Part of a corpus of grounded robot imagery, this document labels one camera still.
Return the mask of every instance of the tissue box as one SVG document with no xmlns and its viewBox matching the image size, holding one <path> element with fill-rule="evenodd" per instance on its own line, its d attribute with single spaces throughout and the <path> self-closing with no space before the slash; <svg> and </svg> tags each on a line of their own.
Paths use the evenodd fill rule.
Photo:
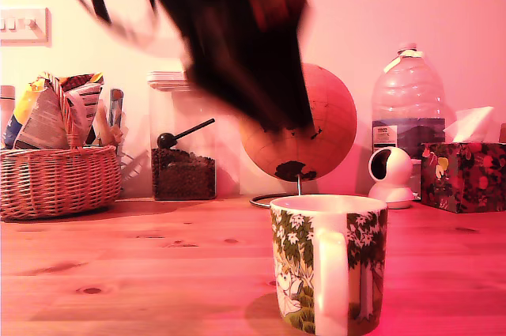
<svg viewBox="0 0 506 336">
<path fill-rule="evenodd" d="M 455 213 L 506 210 L 506 144 L 425 144 L 421 203 Z"/>
</svg>

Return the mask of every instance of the orange globe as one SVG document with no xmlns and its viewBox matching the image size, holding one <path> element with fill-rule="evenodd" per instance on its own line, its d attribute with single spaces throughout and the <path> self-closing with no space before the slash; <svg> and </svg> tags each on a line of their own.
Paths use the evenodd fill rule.
<svg viewBox="0 0 506 336">
<path fill-rule="evenodd" d="M 247 155 L 267 174 L 289 182 L 320 178 L 345 159 L 357 134 L 357 109 L 344 83 L 324 68 L 305 63 L 304 79 L 314 134 L 283 130 L 265 132 L 259 123 L 241 119 Z"/>
</svg>

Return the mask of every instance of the security camera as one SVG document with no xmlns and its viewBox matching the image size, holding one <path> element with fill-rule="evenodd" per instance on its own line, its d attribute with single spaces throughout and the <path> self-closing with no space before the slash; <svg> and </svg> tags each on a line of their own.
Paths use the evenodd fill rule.
<svg viewBox="0 0 506 336">
<path fill-rule="evenodd" d="M 404 150 L 391 146 L 376 150 L 369 159 L 369 174 L 376 182 L 369 198 L 382 200 L 392 209 L 409 207 L 414 199 L 407 186 L 412 171 L 413 163 Z"/>
</svg>

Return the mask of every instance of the wicker basket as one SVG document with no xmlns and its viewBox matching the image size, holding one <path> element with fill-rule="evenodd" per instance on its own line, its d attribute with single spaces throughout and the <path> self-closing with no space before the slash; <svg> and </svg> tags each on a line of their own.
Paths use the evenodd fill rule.
<svg viewBox="0 0 506 336">
<path fill-rule="evenodd" d="M 68 150 L 3 150 L 0 152 L 0 215 L 3 220 L 29 220 L 94 210 L 119 195 L 121 173 L 115 147 L 79 145 L 77 128 L 59 80 L 45 77 L 59 97 Z"/>
</svg>

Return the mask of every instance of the plastic water bottle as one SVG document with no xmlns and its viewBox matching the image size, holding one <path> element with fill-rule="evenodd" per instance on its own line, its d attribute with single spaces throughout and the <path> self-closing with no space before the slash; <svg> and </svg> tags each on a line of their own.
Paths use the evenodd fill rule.
<svg viewBox="0 0 506 336">
<path fill-rule="evenodd" d="M 379 77 L 372 94 L 373 152 L 385 146 L 404 149 L 413 161 L 410 188 L 420 199 L 422 142 L 444 142 L 444 88 L 415 43 L 401 45 Z"/>
</svg>

